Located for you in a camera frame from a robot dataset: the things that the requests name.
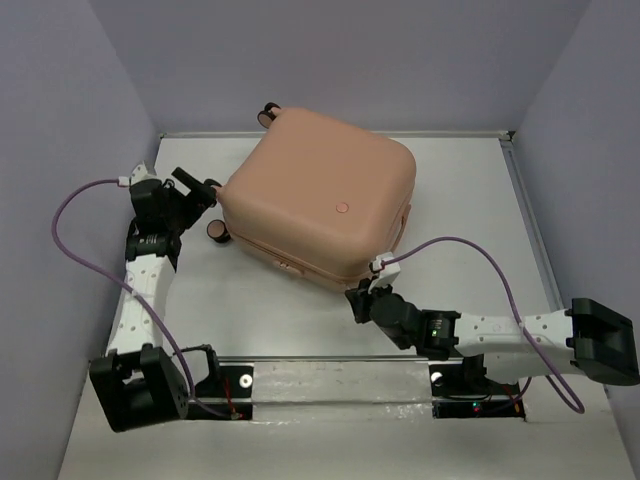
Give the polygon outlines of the pink hard-shell suitcase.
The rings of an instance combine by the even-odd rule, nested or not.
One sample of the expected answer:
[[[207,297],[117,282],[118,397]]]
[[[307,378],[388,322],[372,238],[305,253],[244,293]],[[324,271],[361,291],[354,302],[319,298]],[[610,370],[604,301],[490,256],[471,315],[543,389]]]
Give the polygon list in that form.
[[[264,106],[266,132],[217,188],[229,240],[282,272],[345,291],[394,251],[411,209],[416,160],[403,144],[304,108]]]

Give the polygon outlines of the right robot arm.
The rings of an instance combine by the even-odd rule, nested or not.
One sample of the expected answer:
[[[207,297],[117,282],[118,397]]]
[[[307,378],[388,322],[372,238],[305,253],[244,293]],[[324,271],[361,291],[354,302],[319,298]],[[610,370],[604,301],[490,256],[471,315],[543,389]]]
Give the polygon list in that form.
[[[420,309],[367,279],[345,297],[357,323],[373,322],[399,349],[431,361],[461,359],[460,379],[473,392],[554,370],[605,385],[639,382],[632,322],[592,299],[575,298],[568,309],[516,321]]]

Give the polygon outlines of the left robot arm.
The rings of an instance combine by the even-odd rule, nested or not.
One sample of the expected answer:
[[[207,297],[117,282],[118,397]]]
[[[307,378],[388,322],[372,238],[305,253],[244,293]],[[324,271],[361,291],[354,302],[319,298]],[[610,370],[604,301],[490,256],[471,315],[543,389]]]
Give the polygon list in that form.
[[[188,367],[164,323],[183,233],[217,203],[219,183],[181,168],[167,179],[139,165],[118,181],[134,208],[125,243],[125,276],[116,331],[89,378],[117,432],[183,420],[194,399],[215,392],[221,370],[206,360]]]

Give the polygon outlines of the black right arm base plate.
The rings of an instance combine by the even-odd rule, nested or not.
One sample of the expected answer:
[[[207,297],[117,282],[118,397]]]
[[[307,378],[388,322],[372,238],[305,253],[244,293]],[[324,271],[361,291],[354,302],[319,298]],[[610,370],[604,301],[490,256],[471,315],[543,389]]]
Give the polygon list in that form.
[[[526,418],[519,383],[489,380],[479,360],[433,362],[429,375],[435,419]]]

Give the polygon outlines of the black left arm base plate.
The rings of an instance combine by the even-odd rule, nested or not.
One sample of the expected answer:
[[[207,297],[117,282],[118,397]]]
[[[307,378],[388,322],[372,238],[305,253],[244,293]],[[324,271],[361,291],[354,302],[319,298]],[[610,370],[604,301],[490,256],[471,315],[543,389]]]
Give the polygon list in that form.
[[[214,415],[199,404],[191,402],[187,413],[188,420],[205,421],[249,421],[253,419],[253,381],[252,364],[223,363],[220,375],[208,373],[195,383],[196,397],[208,409],[216,410]]]

